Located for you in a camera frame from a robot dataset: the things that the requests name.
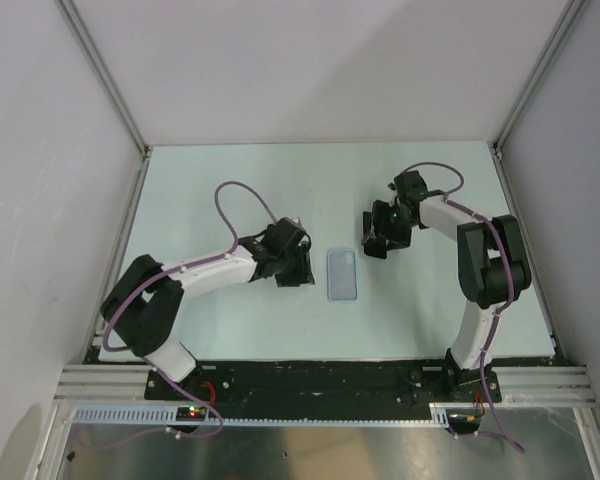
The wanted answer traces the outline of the black phone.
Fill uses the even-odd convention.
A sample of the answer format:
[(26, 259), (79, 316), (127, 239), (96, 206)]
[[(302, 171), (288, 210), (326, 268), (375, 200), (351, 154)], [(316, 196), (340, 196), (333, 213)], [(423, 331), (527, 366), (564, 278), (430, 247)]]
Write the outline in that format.
[(362, 247), (366, 256), (377, 259), (386, 259), (388, 252), (394, 249), (393, 242), (384, 236), (364, 237)]

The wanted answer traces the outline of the clear blue phone case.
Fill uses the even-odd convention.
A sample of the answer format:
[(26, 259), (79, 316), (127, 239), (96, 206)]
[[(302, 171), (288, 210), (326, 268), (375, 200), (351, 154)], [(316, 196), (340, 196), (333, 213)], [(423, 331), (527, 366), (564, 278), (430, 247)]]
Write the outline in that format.
[(331, 249), (327, 253), (327, 298), (331, 302), (354, 302), (358, 298), (355, 252)]

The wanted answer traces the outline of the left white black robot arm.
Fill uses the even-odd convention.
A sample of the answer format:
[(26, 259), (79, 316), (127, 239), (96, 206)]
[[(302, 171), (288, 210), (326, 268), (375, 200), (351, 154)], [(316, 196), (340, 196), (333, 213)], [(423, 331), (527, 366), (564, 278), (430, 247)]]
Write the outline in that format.
[(279, 287), (314, 283), (311, 238), (301, 223), (283, 217), (256, 235), (239, 238), (228, 253), (167, 265), (137, 257), (100, 306), (123, 347), (167, 377), (181, 399), (201, 389), (197, 360), (173, 333), (184, 299), (238, 284), (273, 278)]

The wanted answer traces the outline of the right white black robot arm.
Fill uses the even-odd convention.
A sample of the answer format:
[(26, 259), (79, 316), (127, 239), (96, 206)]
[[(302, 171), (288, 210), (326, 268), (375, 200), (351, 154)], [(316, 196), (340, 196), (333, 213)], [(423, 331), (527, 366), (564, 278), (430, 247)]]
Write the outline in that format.
[(417, 167), (403, 170), (389, 188), (392, 200), (376, 200), (362, 214), (364, 254), (385, 260), (389, 252), (410, 246), (414, 229), (434, 229), (456, 244), (466, 299), (441, 372), (421, 384), (456, 401), (488, 394), (491, 345), (501, 316), (532, 281), (519, 222), (512, 215), (488, 218), (453, 200), (450, 191), (430, 189)]

